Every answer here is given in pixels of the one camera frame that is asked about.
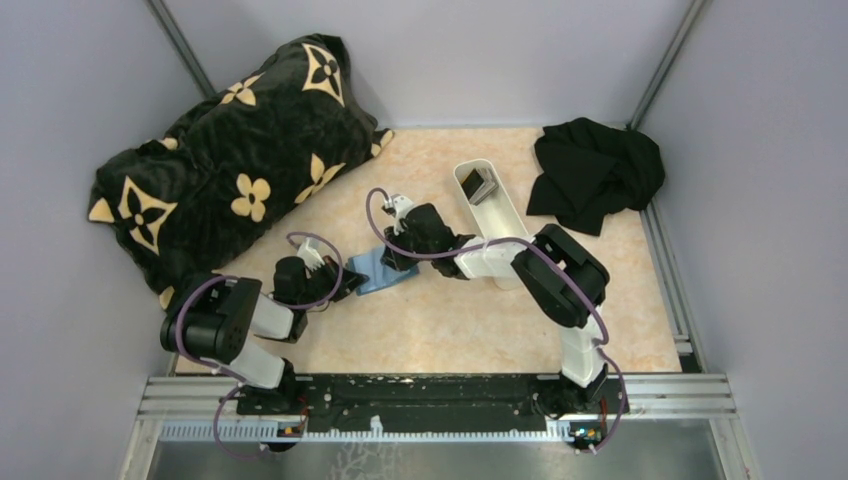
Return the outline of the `blue leather card holder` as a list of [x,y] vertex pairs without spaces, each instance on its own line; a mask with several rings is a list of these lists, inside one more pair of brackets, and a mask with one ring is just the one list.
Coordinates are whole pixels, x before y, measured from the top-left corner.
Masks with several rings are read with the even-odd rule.
[[358,296],[364,296],[398,285],[417,276],[417,265],[406,271],[397,271],[382,262],[384,247],[376,247],[366,253],[351,257],[346,267],[355,273],[368,277],[364,284],[355,289]]

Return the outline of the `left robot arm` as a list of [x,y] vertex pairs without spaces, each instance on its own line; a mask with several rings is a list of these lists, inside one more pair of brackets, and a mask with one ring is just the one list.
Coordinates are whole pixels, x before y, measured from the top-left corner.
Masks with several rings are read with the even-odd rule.
[[278,260],[271,295],[261,292],[258,279],[198,274],[167,307],[160,344],[245,385],[279,390],[291,363],[252,338],[294,344],[310,309],[341,301],[368,280],[328,255],[314,267],[299,256]]

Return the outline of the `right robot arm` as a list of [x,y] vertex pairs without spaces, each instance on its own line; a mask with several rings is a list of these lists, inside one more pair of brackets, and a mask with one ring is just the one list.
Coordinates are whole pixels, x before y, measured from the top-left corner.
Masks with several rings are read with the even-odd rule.
[[582,389],[601,382],[607,363],[599,349],[609,341],[601,306],[610,275],[560,226],[548,224],[531,237],[486,239],[454,233],[430,203],[395,195],[382,209],[394,221],[378,235],[385,265],[406,271],[427,261],[446,278],[525,288],[559,328],[561,375]]

